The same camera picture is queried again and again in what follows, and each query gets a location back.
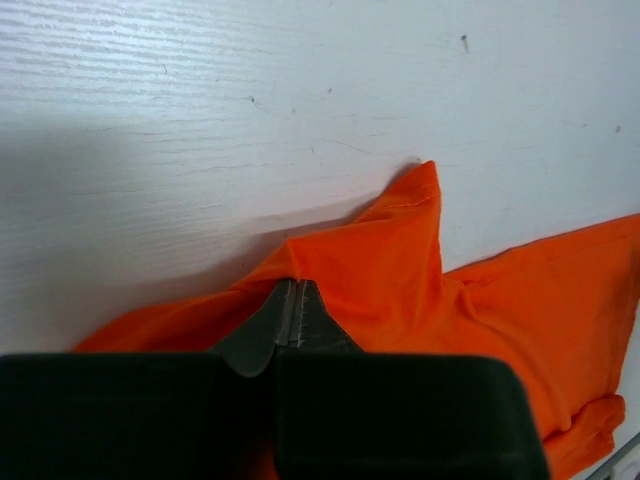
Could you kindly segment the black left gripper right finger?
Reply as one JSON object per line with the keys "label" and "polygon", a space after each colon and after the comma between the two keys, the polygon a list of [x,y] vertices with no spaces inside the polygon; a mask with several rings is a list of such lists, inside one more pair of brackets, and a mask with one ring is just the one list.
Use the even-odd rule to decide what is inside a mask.
{"label": "black left gripper right finger", "polygon": [[283,479],[546,479],[523,385],[490,357],[374,354],[294,282],[278,340],[275,465]]}

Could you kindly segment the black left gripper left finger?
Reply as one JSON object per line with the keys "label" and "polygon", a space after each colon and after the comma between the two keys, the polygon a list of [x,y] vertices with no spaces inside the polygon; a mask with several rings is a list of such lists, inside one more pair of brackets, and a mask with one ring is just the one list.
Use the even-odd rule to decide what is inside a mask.
{"label": "black left gripper left finger", "polygon": [[269,365],[296,284],[198,353],[1,359],[5,479],[227,478],[271,436]]}

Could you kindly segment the orange t shirt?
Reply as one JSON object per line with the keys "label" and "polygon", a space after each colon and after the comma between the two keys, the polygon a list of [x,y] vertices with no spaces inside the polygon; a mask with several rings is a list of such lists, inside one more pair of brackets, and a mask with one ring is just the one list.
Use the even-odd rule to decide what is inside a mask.
{"label": "orange t shirt", "polygon": [[555,479],[606,457],[625,417],[617,389],[639,301],[639,218],[541,239],[451,272],[427,162],[351,223],[287,239],[226,291],[146,307],[81,352],[200,351],[248,319],[282,278],[316,282],[370,352],[480,354],[522,380]]}

